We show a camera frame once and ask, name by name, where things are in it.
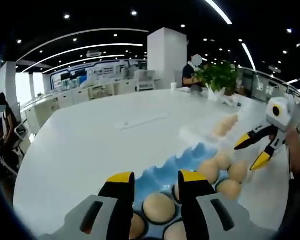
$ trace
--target window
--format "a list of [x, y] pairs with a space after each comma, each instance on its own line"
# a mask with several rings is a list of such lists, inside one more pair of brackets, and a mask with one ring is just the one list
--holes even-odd
[[21, 106], [32, 100], [28, 73], [15, 74], [15, 88], [16, 98]]
[[45, 93], [44, 76], [41, 72], [33, 73], [33, 85], [34, 85], [34, 94], [36, 98], [38, 97], [38, 94]]

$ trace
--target green plant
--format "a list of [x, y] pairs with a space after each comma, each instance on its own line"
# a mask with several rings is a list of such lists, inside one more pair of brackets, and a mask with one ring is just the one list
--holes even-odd
[[208, 84], [214, 92], [226, 88], [227, 91], [234, 93], [237, 88], [238, 73], [228, 61], [221, 61], [216, 65], [207, 64], [193, 76]]

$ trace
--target white table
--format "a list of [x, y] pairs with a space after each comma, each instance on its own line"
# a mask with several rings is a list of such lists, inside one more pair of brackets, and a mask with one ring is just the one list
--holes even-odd
[[[161, 167], [169, 157], [182, 153], [190, 146], [179, 136], [183, 126], [218, 113], [252, 114], [256, 120], [264, 117], [265, 104], [245, 97], [240, 102], [242, 107], [230, 108], [184, 92], [155, 90], [61, 109], [43, 126], [23, 160], [15, 185], [14, 209], [36, 236], [51, 234], [63, 225], [71, 209], [87, 196], [96, 195], [110, 176], [133, 171], [138, 178], [145, 169]], [[125, 122], [154, 116], [166, 117], [119, 129]], [[272, 185], [278, 188], [253, 195], [262, 199], [259, 204], [275, 207], [275, 222], [268, 222], [271, 229], [281, 224], [288, 199], [289, 176], [282, 174], [282, 168], [288, 168], [287, 157], [279, 164], [282, 167], [271, 168]], [[266, 184], [262, 177], [258, 181]], [[273, 199], [281, 204], [271, 203]], [[259, 225], [267, 223], [267, 217], [258, 217]]]

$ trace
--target ceiling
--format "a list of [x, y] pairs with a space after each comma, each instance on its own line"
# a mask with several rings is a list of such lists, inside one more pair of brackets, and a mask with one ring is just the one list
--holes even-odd
[[[54, 68], [78, 61], [87, 58], [88, 50], [96, 49], [101, 51], [103, 56], [125, 55], [125, 59], [136, 56], [143, 59], [147, 55], [145, 53], [147, 36], [166, 27], [186, 34], [189, 40], [188, 53], [199, 54], [209, 62], [214, 59], [229, 60], [236, 61], [237, 65], [252, 68], [239, 42], [239, 39], [242, 39], [258, 71], [271, 75], [273, 71], [269, 66], [273, 66], [281, 70], [281, 73], [274, 74], [279, 79], [287, 82], [300, 79], [300, 46], [297, 47], [297, 44], [300, 44], [300, 0], [286, 3], [278, 0], [214, 0], [214, 2], [230, 18], [232, 25], [228, 25], [204, 0], [103, 2], [81, 0], [73, 3], [46, 0], [40, 4], [33, 2], [18, 4], [13, 13], [7, 14], [9, 21], [1, 25], [8, 31], [8, 34], [4, 35], [6, 45], [1, 55], [2, 61], [17, 61], [34, 48], [65, 35], [105, 28], [117, 30], [94, 31], [64, 37], [36, 49], [22, 59], [36, 63], [76, 48], [120, 43], [143, 46], [104, 46], [72, 51], [44, 61], [42, 64], [45, 66], [38, 65], [29, 71], [44, 72], [49, 66]], [[133, 16], [132, 11], [136, 11], [137, 15]], [[65, 14], [69, 14], [69, 19], [64, 18]], [[148, 32], [118, 30], [118, 28]], [[287, 29], [292, 29], [292, 33], [288, 33]], [[19, 65], [17, 71], [22, 72], [28, 67]]]

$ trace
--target blue egg tray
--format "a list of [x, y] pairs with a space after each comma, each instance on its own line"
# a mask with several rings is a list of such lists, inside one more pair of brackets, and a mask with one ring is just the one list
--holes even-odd
[[[173, 156], [169, 158], [163, 167], [156, 166], [145, 170], [142, 176], [135, 180], [135, 197], [133, 210], [145, 221], [145, 232], [139, 239], [162, 240], [164, 238], [165, 230], [172, 224], [181, 221], [181, 204], [174, 196], [175, 183], [178, 180], [178, 171], [186, 169], [196, 171], [201, 163], [211, 159], [217, 153], [215, 148], [207, 148], [203, 143], [199, 143], [195, 149], [188, 148], [185, 150], [180, 158]], [[225, 170], [219, 171], [217, 182], [212, 185], [215, 189], [216, 185], [228, 178], [228, 172]], [[175, 217], [166, 224], [155, 224], [151, 222], [143, 212], [144, 200], [152, 193], [162, 193], [173, 200], [175, 205]]]

